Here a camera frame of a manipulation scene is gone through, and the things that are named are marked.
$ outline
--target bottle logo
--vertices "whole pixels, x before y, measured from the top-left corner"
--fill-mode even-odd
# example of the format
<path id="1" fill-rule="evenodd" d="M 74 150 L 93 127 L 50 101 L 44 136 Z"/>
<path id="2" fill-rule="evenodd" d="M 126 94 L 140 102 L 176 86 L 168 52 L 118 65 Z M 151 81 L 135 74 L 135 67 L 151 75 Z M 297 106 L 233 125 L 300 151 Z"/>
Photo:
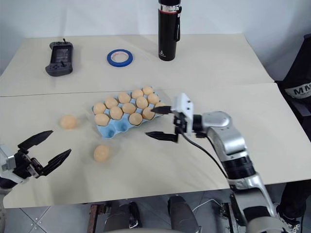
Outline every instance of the bottle logo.
<path id="1" fill-rule="evenodd" d="M 166 57 L 166 56 L 164 55 L 164 53 L 163 53 L 162 50 L 161 50 L 161 52 L 160 52 L 160 55 L 161 55 L 162 57 Z"/>

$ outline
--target game controller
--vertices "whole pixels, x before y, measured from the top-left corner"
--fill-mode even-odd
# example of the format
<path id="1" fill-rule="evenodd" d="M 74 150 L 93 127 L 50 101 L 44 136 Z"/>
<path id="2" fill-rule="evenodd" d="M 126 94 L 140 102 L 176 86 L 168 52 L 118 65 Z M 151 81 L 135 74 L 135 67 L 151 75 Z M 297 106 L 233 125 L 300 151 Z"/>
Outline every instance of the game controller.
<path id="1" fill-rule="evenodd" d="M 45 67 L 46 72 L 54 77 L 70 74 L 72 72 L 72 43 L 66 41 L 52 42 L 50 64 Z"/>

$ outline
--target white wall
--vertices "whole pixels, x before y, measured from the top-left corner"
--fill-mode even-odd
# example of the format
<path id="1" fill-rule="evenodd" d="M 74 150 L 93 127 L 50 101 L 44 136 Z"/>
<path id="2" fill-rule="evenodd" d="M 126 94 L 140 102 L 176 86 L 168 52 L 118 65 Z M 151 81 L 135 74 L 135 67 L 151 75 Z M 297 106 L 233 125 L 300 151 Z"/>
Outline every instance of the white wall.
<path id="1" fill-rule="evenodd" d="M 310 0 L 182 0 L 182 34 L 244 33 L 282 79 L 311 33 Z M 0 0 L 0 74 L 25 37 L 156 34 L 157 0 Z"/>

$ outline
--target floor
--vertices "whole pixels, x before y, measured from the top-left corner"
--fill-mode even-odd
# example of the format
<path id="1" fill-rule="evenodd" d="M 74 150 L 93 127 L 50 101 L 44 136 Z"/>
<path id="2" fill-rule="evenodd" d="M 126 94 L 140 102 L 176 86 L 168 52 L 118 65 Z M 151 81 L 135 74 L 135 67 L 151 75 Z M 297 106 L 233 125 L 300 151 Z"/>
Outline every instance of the floor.
<path id="1" fill-rule="evenodd" d="M 267 189 L 273 201 L 280 201 L 284 184 L 268 185 Z M 214 190 L 180 194 L 191 209 L 208 199 L 218 202 L 229 202 L 229 190 Z M 170 218 L 167 213 L 167 200 L 171 195 L 144 197 L 131 200 L 120 200 L 120 203 L 136 201 L 146 228 L 170 229 Z M 89 209 L 91 204 L 47 206 L 36 208 L 7 209 L 5 233 L 86 233 Z M 196 219 L 202 226 L 203 233 L 228 233 L 227 220 L 219 217 L 217 204 L 209 202 L 194 211 Z M 104 228 L 106 215 L 99 215 L 96 233 Z M 304 219 L 304 233 L 311 233 L 311 199 Z"/>

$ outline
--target tabletop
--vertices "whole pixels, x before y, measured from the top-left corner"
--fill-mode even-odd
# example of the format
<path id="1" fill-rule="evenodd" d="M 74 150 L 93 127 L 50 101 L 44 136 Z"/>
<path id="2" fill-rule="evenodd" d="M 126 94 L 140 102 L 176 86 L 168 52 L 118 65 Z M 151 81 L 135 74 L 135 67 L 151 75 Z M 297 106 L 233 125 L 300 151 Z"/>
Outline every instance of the tabletop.
<path id="1" fill-rule="evenodd" d="M 185 92 L 194 112 L 222 110 L 241 131 L 255 169 L 265 184 L 310 179 L 311 144 L 274 83 L 234 85 L 196 90 L 159 91 L 171 104 Z M 228 188 L 216 165 L 183 138 L 179 143 L 157 141 L 149 131 L 173 132 L 173 116 L 157 117 L 113 139 L 102 140 L 91 106 L 115 92 L 1 97 L 0 141 L 12 151 L 29 136 L 54 133 L 30 149 L 30 156 L 45 165 L 71 148 L 68 159 L 47 177 L 30 179 L 5 197 L 5 207 L 30 207 L 135 198 L 142 196 Z M 64 130 L 60 118 L 71 114 L 78 127 Z M 192 139 L 212 151 L 206 139 Z M 110 158 L 95 162 L 94 149 L 110 146 Z"/>
<path id="2" fill-rule="evenodd" d="M 73 72 L 51 77 L 49 44 L 62 38 L 30 38 L 21 45 L 0 77 L 0 96 L 273 83 L 242 34 L 182 35 L 176 58 L 158 58 L 157 35 L 66 37 L 73 44 Z M 126 67 L 111 66 L 115 49 L 132 52 Z"/>

